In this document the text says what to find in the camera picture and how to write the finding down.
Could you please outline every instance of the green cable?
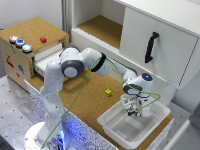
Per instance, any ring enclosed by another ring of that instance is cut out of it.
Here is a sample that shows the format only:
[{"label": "green cable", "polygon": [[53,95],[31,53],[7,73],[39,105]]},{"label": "green cable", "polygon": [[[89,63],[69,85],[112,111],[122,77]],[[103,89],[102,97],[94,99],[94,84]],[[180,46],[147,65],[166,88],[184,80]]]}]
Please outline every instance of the green cable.
[{"label": "green cable", "polygon": [[[88,80],[88,78],[89,78],[89,75],[90,75],[90,73],[91,73],[92,68],[94,67],[94,65],[96,64],[96,62],[97,62],[99,59],[101,59],[101,57],[99,57],[98,59],[96,59],[95,62],[92,64],[92,66],[91,66],[91,68],[90,68],[90,70],[89,70],[89,72],[88,72],[88,75],[87,75],[87,77],[86,77],[86,79],[85,79],[85,82],[84,82],[84,84],[82,85],[82,88],[81,88],[81,90],[79,91],[78,95],[75,97],[74,101],[72,102],[71,106],[69,107],[68,111],[65,113],[65,115],[63,116],[63,118],[62,118],[62,119],[60,120],[60,122],[55,126],[55,128],[51,131],[51,133],[49,134],[49,136],[48,136],[47,139],[45,140],[45,142],[44,142],[44,144],[42,145],[42,147],[41,147],[40,150],[42,150],[42,148],[44,147],[44,145],[46,144],[46,142],[48,141],[48,139],[50,138],[50,136],[53,134],[53,132],[55,131],[55,129],[60,125],[60,123],[65,119],[65,117],[68,115],[69,111],[72,109],[74,103],[77,101],[78,97],[79,97],[80,94],[82,93],[82,91],[83,91],[83,89],[84,89],[84,87],[85,87],[85,85],[86,85],[86,83],[87,83],[87,80]],[[151,95],[157,95],[157,96],[158,96],[158,98],[157,98],[156,100],[152,101],[151,103],[149,103],[149,104],[147,104],[147,105],[145,105],[145,106],[143,106],[143,107],[140,107],[136,112],[140,111],[140,110],[143,109],[144,107],[147,107],[148,105],[150,105],[150,104],[152,104],[152,103],[154,103],[155,101],[157,101],[157,100],[160,99],[160,95],[159,95],[159,94],[140,91],[140,90],[137,90],[137,89],[133,88],[132,86],[130,86],[130,85],[126,82],[126,80],[124,80],[124,78],[123,78],[122,74],[120,73],[120,71],[118,70],[117,66],[116,66],[110,59],[108,59],[108,58],[106,58],[106,59],[115,67],[115,69],[117,70],[117,72],[118,72],[118,74],[120,75],[120,77],[122,78],[122,80],[123,80],[130,88],[134,89],[135,91],[141,92],[141,93],[146,93],[146,94],[151,94]]]}]

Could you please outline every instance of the dark metal handle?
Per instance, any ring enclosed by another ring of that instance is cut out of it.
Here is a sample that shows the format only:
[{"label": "dark metal handle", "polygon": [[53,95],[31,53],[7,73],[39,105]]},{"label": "dark metal handle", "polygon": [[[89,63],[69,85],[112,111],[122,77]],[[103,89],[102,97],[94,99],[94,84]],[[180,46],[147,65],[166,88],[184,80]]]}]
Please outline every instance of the dark metal handle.
[{"label": "dark metal handle", "polygon": [[157,37],[159,37],[159,34],[156,32],[153,32],[152,36],[149,39],[149,43],[148,43],[148,47],[147,47],[147,51],[145,55],[145,63],[149,63],[153,59],[153,57],[151,56],[151,52],[152,52],[152,48],[154,44],[154,39],[156,39]]}]

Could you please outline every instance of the plastic container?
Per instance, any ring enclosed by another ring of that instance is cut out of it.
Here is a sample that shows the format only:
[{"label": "plastic container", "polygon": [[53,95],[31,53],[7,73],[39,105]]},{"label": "plastic container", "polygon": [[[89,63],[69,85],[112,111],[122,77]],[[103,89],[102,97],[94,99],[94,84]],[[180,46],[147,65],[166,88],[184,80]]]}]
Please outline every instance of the plastic container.
[{"label": "plastic container", "polygon": [[149,117],[128,116],[121,101],[103,113],[97,121],[105,133],[126,149],[136,149],[169,115],[170,109],[159,102],[150,106]]}]

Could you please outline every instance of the robotic arm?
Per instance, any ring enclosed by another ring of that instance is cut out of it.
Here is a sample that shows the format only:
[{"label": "robotic arm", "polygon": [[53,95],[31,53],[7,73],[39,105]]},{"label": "robotic arm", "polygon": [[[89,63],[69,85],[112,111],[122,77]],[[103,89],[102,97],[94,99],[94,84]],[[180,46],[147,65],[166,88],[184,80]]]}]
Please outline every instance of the robotic arm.
[{"label": "robotic arm", "polygon": [[[85,70],[85,68],[91,68],[96,59],[100,57],[101,59],[96,62],[91,70],[92,72],[96,72],[98,75],[104,76],[111,71],[117,72],[115,68],[116,66],[125,81],[130,86],[137,89],[134,90],[126,83],[123,83],[123,90],[126,94],[121,96],[121,101],[129,116],[136,113],[138,108],[149,103],[149,94],[139,92],[150,92],[153,85],[153,79],[149,74],[143,73],[142,75],[137,76],[137,72],[135,70],[110,59],[114,63],[114,66],[108,59],[106,59],[106,56],[103,53],[100,53],[92,48],[86,48],[80,52],[77,47],[69,46],[62,51],[59,57],[60,59],[58,60],[51,60],[48,62],[44,75],[44,86],[40,90],[40,95],[46,109],[45,124],[40,129],[36,137],[40,147],[42,145],[41,143],[45,143],[45,140],[62,119],[64,114],[64,107],[59,97],[59,92],[63,88],[64,76],[68,78],[78,76]],[[149,106],[140,110],[136,113],[136,115],[149,116]],[[60,124],[56,130],[54,130],[53,134],[51,134],[49,140],[47,141],[47,146],[49,143],[55,143],[56,139],[61,136],[62,130],[63,127],[62,124]]]}]

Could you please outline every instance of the yellow object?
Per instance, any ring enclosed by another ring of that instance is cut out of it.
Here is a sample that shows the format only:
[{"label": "yellow object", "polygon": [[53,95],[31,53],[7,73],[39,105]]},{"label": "yellow object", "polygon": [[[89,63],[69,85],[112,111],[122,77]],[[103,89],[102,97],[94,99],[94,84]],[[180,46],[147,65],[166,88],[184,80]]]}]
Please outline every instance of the yellow object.
[{"label": "yellow object", "polygon": [[111,96],[111,90],[110,89],[107,89],[106,91],[105,91],[105,94],[106,94],[106,96]]}]

